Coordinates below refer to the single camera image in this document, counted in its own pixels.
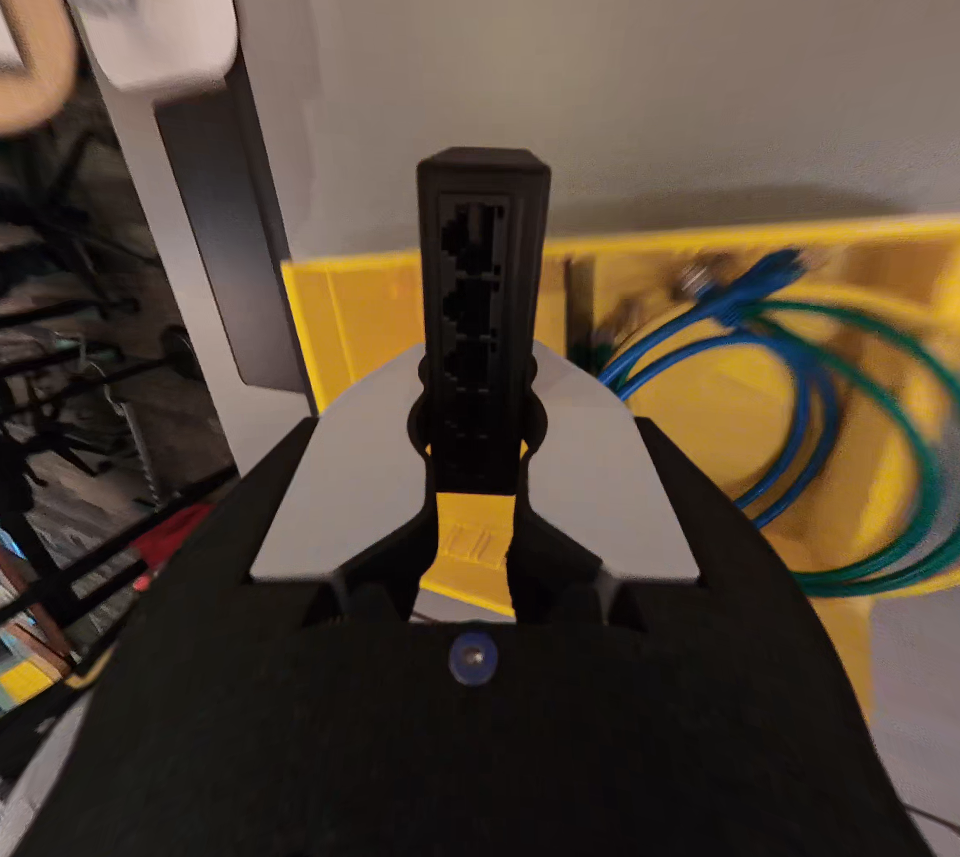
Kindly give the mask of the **black network switch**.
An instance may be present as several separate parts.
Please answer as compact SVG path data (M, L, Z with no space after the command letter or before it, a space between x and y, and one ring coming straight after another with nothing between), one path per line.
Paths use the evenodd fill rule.
M454 146L417 164L421 422L439 492L516 494L550 182L525 148Z

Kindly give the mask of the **yellow plastic bin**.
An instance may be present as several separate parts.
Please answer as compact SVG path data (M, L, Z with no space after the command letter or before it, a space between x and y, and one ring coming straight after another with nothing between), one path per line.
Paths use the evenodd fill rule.
M534 337L570 359L607 355L692 306L696 271L726 282L768 253L803 251L806 270L774 301L846 308L876 317L958 368L958 216L646 231L546 242ZM423 341L421 259L413 250L287 263L283 279L311 389L324 410L361 378ZM937 445L943 498L958 499L958 457L948 456L948 391L906 349L845 318L766 311L799 336L843 356L892 396L918 436ZM901 531L919 489L906 434L880 404L841 377L839 431L825 466L795 503L762 527L797 571L858 563ZM786 365L760 348L724 346L678 362L630 398L731 498L773 470L788 440L795 391ZM506 558L514 498L441 495L439 550L423 591L512 619ZM870 707L867 626L874 601L958 588L958 559L907 587L816 600L861 700Z

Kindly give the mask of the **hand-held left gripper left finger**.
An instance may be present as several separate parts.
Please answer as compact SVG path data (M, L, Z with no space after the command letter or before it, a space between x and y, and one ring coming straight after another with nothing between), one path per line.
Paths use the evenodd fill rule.
M424 393L414 345L340 394L318 418L249 569L257 583L317 582L342 607L381 587L408 619L438 553L436 495L411 418Z

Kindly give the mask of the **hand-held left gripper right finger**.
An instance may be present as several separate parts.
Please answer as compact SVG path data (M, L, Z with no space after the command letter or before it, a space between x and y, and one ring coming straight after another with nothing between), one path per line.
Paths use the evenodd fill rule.
M534 341L509 547L517 622L546 622L586 588L606 618L624 587L696 587L701 577L629 408Z

